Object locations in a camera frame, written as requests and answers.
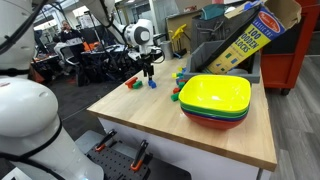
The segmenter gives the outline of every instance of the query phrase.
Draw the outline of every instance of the yellow bowl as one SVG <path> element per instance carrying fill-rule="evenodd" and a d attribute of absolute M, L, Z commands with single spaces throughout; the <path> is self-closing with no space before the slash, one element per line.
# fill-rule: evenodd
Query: yellow bowl
<path fill-rule="evenodd" d="M 179 100 L 215 111 L 242 112 L 248 107 L 250 96 L 250 83 L 242 77 L 198 75 L 182 88 Z"/>

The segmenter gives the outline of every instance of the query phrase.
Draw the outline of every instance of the red bowl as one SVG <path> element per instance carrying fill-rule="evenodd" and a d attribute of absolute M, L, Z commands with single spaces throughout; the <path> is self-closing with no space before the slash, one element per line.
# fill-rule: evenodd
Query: red bowl
<path fill-rule="evenodd" d="M 242 121 L 245 119 L 245 117 L 239 121 L 219 121 L 219 120 L 214 120 L 211 118 L 205 118 L 197 115 L 193 115 L 190 113 L 187 113 L 183 111 L 183 113 L 193 122 L 196 122 L 202 126 L 208 127 L 208 128 L 213 128 L 213 129 L 221 129 L 221 130 L 227 130 L 234 128 L 238 126 L 239 124 L 242 123 Z"/>

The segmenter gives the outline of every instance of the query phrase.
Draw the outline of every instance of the green toy block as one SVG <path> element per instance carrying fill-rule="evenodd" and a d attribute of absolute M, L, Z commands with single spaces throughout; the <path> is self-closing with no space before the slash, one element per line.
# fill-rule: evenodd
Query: green toy block
<path fill-rule="evenodd" d="M 184 85 L 186 85 L 185 82 L 179 82 L 179 88 L 180 88 L 180 89 L 182 89 Z"/>
<path fill-rule="evenodd" d="M 178 77 L 183 77 L 183 74 L 182 73 L 178 73 L 177 76 Z"/>
<path fill-rule="evenodd" d="M 179 99 L 179 93 L 175 93 L 171 95 L 171 100 L 173 102 L 178 101 L 178 99 Z"/>
<path fill-rule="evenodd" d="M 137 81 L 133 84 L 133 89 L 139 89 L 142 86 L 142 81 Z"/>

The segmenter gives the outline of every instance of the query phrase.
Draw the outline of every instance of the blue toy block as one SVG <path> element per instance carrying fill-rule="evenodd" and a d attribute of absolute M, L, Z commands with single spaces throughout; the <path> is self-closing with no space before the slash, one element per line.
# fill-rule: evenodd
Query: blue toy block
<path fill-rule="evenodd" d="M 149 85 L 152 89 L 154 89 L 154 88 L 157 87 L 157 84 L 156 84 L 153 80 L 149 80 L 149 81 L 148 81 L 148 85 Z"/>
<path fill-rule="evenodd" d="M 176 84 L 177 84 L 177 85 L 179 85 L 179 81 L 180 81 L 181 79 L 183 79 L 183 78 L 182 78 L 182 77 L 179 77 L 179 78 L 176 79 Z"/>

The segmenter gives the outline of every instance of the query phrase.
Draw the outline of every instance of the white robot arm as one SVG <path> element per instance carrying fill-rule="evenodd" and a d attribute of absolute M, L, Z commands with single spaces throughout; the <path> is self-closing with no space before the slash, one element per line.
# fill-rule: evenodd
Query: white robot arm
<path fill-rule="evenodd" d="M 140 55 L 150 54 L 153 46 L 151 21 L 139 20 L 137 24 L 126 27 L 112 20 L 113 0 L 81 1 L 102 24 L 109 27 L 120 43 L 139 45 Z M 31 3 L 32 0 L 0 0 L 0 22 L 5 24 L 0 30 L 0 45 L 6 41 L 5 36 L 12 36 L 12 32 L 30 16 Z M 32 27 L 9 50 L 0 53 L 0 158 L 14 161 L 32 179 L 51 179 L 46 172 L 34 169 L 35 174 L 32 174 L 28 171 L 30 167 L 25 169 L 28 165 L 15 162 L 20 156 L 40 149 L 23 159 L 62 177 L 58 179 L 102 180 L 102 168 L 80 152 L 62 127 L 53 92 L 26 80 L 33 53 Z M 146 68 L 153 71 L 148 63 Z"/>
<path fill-rule="evenodd" d="M 80 0 L 91 13 L 117 38 L 121 44 L 139 46 L 139 53 L 147 55 L 153 48 L 153 25 L 150 20 L 139 19 L 136 24 L 124 26 L 113 19 L 113 0 Z"/>

